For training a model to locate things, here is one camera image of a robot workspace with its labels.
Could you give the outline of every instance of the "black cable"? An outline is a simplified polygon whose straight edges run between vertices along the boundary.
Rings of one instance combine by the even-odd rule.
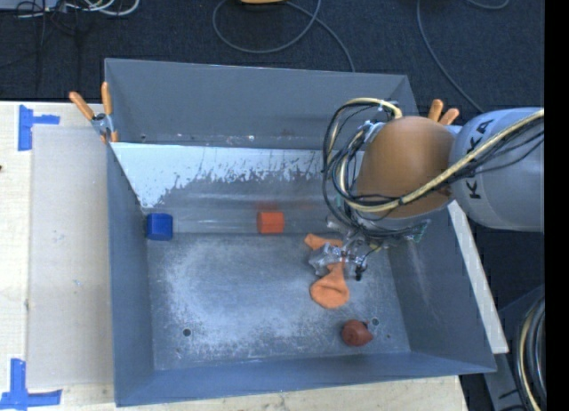
[[[322,0],[317,0],[317,7],[314,10],[314,12],[309,12],[307,10],[305,10],[304,8],[298,6],[297,4],[294,3],[286,3],[286,5],[291,6],[292,8],[303,12],[305,14],[307,14],[310,17],[310,21],[309,24],[299,33],[299,35],[297,35],[294,39],[292,39],[291,41],[289,41],[288,43],[285,43],[283,45],[279,45],[278,47],[275,47],[273,49],[266,49],[266,50],[255,50],[255,49],[247,49],[238,45],[235,45],[233,43],[231,43],[226,37],[224,37],[221,32],[219,31],[218,27],[217,27],[217,12],[218,10],[227,2],[228,0],[221,0],[218,5],[215,7],[215,9],[213,10],[213,15],[212,15],[212,24],[213,24],[213,30],[215,31],[216,35],[219,37],[219,39],[221,41],[223,41],[225,44],[227,44],[229,47],[232,47],[233,49],[236,49],[240,52],[247,52],[247,53],[257,53],[257,54],[264,54],[264,53],[274,53],[274,52],[280,52],[283,51],[284,49],[287,49],[288,47],[292,46],[293,44],[296,44],[297,42],[299,42],[301,40],[301,38],[303,38],[308,32],[309,30],[312,28],[314,22],[317,22],[319,25],[321,25],[328,33],[330,33],[330,35],[332,35],[332,37],[338,42],[338,44],[340,45],[342,51],[344,51],[344,53],[346,54],[346,57],[348,58],[348,62],[349,62],[349,66],[352,72],[356,72],[356,69],[354,67],[354,63],[352,61],[351,55],[349,54],[348,48],[344,45],[344,43],[340,40],[340,38],[338,37],[338,35],[336,35],[333,30],[328,27],[324,22],[322,22],[318,17],[318,12],[320,11],[320,5],[322,3]]]
[[[498,4],[498,5],[480,4],[480,3],[475,2],[474,0],[465,0],[465,1],[467,1],[469,4],[475,5],[476,7],[479,7],[482,9],[490,9],[490,10],[500,10],[502,8],[505,8],[509,3],[509,0],[504,0],[504,2],[502,2],[501,4]],[[472,104],[472,106],[474,106],[474,108],[478,112],[484,113],[485,110],[482,109],[472,98],[470,98],[464,92],[464,90],[462,90],[462,88],[454,81],[454,79],[451,77],[451,75],[445,69],[445,67],[443,66],[443,64],[441,63],[441,61],[438,59],[437,55],[435,54],[435,51],[431,47],[429,40],[427,39],[427,36],[425,34],[425,30],[423,29],[422,22],[421,22],[421,0],[417,0],[416,15],[417,15],[417,24],[419,26],[419,31],[421,32],[421,38],[422,38],[423,42],[425,43],[425,45],[427,46],[427,50],[429,51],[429,53],[433,57],[433,60],[435,61],[435,63],[439,67],[439,69],[443,72],[443,74],[446,76],[446,78],[449,80],[449,82],[454,86],[454,88],[456,90],[458,90],[461,93],[461,95],[464,96],[470,102],[470,104]]]

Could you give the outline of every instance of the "blue block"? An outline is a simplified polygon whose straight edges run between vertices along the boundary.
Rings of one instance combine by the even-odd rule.
[[[169,214],[149,214],[146,217],[146,237],[150,240],[170,240],[173,219]]]

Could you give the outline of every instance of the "black carpet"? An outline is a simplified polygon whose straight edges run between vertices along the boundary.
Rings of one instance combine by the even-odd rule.
[[[116,4],[124,11],[132,1]],[[421,114],[440,98],[460,109],[459,125],[481,111],[544,105],[545,0],[292,0],[295,7],[266,11],[223,1],[140,0],[124,17],[68,9],[25,19],[0,12],[0,99],[68,101],[76,90],[99,102],[103,61],[121,57],[404,74]],[[286,46],[318,6],[323,23],[315,20]],[[254,52],[216,35],[216,11],[221,34]],[[277,47],[285,48],[260,52]],[[498,309],[543,283],[541,233],[474,222],[472,229]],[[484,409],[474,404],[484,399],[479,379],[462,378],[472,409]]]

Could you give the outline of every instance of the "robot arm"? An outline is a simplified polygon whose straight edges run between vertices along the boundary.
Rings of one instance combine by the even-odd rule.
[[[342,116],[364,105],[386,111],[387,121],[367,121],[337,146]],[[441,113],[441,101],[429,117],[404,117],[368,98],[338,109],[323,146],[324,194],[349,235],[368,245],[420,236],[453,200],[487,227],[543,231],[543,109],[497,110],[463,127],[450,125],[455,109]]]

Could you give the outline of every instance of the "orange block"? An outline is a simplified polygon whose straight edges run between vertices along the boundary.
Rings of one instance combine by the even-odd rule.
[[[282,212],[258,212],[257,231],[260,234],[282,234],[285,229],[285,215]]]

